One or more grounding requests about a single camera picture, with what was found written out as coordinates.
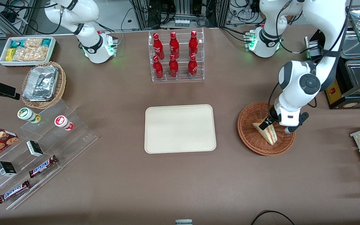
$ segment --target snickers bar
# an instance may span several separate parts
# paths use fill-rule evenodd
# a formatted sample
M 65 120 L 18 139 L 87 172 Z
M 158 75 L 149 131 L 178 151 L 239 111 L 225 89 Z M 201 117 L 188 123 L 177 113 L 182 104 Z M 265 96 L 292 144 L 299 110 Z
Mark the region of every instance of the snickers bar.
M 28 180 L 26 180 L 23 184 L 17 186 L 16 188 L 13 188 L 9 192 L 6 192 L 4 195 L 0 195 L 0 204 L 25 189 L 30 189 L 30 182 Z
M 34 170 L 30 171 L 30 178 L 34 178 L 37 174 L 43 172 L 46 168 L 48 168 L 50 165 L 54 164 L 57 160 L 56 156 L 52 156 L 47 161 L 45 161 L 43 164 L 36 167 Z

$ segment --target aluminum foil container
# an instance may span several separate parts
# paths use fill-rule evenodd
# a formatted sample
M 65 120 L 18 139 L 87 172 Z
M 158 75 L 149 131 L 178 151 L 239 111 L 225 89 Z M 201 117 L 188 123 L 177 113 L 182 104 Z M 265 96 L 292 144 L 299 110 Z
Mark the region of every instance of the aluminum foil container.
M 54 98 L 59 69 L 35 67 L 30 71 L 22 98 L 27 101 L 51 101 Z

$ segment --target bottle cap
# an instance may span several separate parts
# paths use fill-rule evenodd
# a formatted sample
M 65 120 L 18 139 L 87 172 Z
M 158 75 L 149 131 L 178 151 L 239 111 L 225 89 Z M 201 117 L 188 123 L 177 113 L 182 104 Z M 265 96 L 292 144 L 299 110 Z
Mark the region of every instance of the bottle cap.
M 55 118 L 55 125 L 58 127 L 65 127 L 68 124 L 66 116 L 58 116 Z

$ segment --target shelf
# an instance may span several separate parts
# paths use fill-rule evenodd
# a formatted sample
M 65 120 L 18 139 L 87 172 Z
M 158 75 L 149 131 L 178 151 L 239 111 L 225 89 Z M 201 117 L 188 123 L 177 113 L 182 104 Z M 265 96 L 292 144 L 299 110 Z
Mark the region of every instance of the shelf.
M 0 174 L 0 195 L 29 180 L 31 188 L 20 192 L 4 202 L 2 207 L 15 209 L 30 195 L 60 172 L 70 161 L 83 152 L 96 139 L 93 131 L 84 124 L 74 111 L 74 108 L 60 100 L 55 105 L 46 108 L 40 113 L 41 121 L 37 124 L 27 122 L 20 129 L 20 141 L 13 148 L 0 156 L 0 161 L 12 162 L 17 174 L 13 177 L 4 177 Z M 54 119 L 64 115 L 74 124 L 71 131 L 55 126 Z M 32 140 L 39 143 L 44 154 L 35 157 L 27 149 L 26 142 Z M 30 178 L 29 171 L 56 155 L 58 162 L 52 164 L 45 171 L 34 178 Z
M 188 42 L 190 41 L 191 31 L 195 30 L 197 32 L 198 39 L 198 52 L 196 54 L 196 62 L 197 62 L 197 74 L 196 77 L 191 79 L 188 77 L 188 62 L 190 61 L 190 56 L 188 54 Z M 159 39 L 163 44 L 163 52 L 165 54 L 165 58 L 161 60 L 161 64 L 163 66 L 163 79 L 158 80 L 155 77 L 154 68 L 153 68 L 153 57 L 155 55 L 154 52 L 154 39 L 152 35 L 154 33 L 159 34 Z M 179 41 L 180 46 L 180 57 L 177 59 L 179 71 L 177 78 L 173 78 L 170 76 L 169 70 L 169 61 L 170 61 L 170 33 L 167 30 L 156 30 L 150 31 L 148 34 L 148 48 L 149 48 L 149 56 L 150 56 L 150 64 L 151 64 L 151 78 L 153 82 L 157 83 L 167 83 L 167 82 L 194 82 L 194 81 L 203 81 L 205 78 L 205 70 L 204 70 L 204 30 L 202 28 L 199 29 L 179 29 L 176 30 L 176 37 Z

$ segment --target white container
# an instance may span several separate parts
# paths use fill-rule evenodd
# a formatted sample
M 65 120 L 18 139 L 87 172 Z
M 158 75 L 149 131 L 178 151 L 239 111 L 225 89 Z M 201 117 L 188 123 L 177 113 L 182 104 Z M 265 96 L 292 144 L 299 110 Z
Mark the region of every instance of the white container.
M 66 131 L 71 131 L 74 128 L 74 124 L 69 121 L 66 116 L 58 116 L 55 118 L 55 125 L 61 127 Z
M 213 151 L 213 109 L 208 104 L 150 107 L 145 111 L 144 149 L 149 154 Z
M 45 57 L 44 61 L 27 61 L 27 62 L 19 62 L 19 61 L 6 61 L 5 57 L 6 57 L 6 53 L 8 51 L 8 49 L 11 46 L 12 41 L 16 41 L 16 40 L 24 40 L 27 38 L 42 38 L 42 39 L 51 39 L 51 43 L 48 47 L 48 52 L 47 52 L 47 56 Z M 47 63 L 50 61 L 51 56 L 53 54 L 54 51 L 54 47 L 55 47 L 55 43 L 56 40 L 51 37 L 51 36 L 31 36 L 31 37 L 10 37 L 7 39 L 6 43 L 5 43 L 5 47 L 4 50 L 2 51 L 1 57 L 0 57 L 0 64 L 4 65 L 6 67 L 24 67 L 24 66 L 35 66 L 41 63 Z

